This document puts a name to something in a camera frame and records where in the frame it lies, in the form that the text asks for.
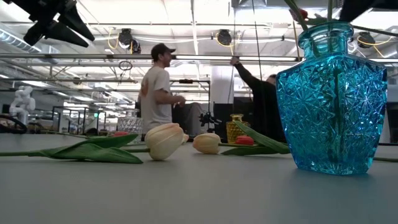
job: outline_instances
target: black shirt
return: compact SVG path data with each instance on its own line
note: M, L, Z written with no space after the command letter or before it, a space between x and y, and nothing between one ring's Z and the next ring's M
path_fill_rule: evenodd
M253 91L253 129L276 141L286 142L280 122L276 87L252 76L241 63L235 64L242 80Z

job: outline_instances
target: table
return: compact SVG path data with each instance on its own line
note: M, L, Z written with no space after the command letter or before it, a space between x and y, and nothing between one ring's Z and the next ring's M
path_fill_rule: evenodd
M69 136L0 134L1 151L81 141ZM398 164L366 175L298 170L290 156L234 157L182 146L144 164L0 158L4 224L395 223ZM380 147L377 156L396 156Z

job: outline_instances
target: white t-shirt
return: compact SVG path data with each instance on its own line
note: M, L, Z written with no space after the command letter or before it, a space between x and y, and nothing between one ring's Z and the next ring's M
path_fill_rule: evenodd
M164 90L170 94L170 75L164 68L154 66L148 70L141 82L141 117L144 120L143 133L162 124L172 122L172 106L158 105L154 92Z

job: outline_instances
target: cream tulip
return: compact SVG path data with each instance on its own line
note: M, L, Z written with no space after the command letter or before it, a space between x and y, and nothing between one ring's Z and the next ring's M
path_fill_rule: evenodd
M145 135L149 155L155 161L167 159L181 146L182 141L183 131L176 123L160 125Z
M187 143L188 139L189 139L189 135L184 134L184 137L183 137L183 139L182 139L182 144Z
M220 137L213 133L201 134L193 139L193 147L204 154L218 154L219 143L221 143Z

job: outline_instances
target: white robot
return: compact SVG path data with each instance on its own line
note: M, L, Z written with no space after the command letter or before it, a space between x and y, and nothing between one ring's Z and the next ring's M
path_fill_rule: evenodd
M20 86L15 92L15 99L9 109L10 116L17 116L18 120L24 125L28 123L29 112L36 108L35 99L30 97L32 91L33 88L30 86Z

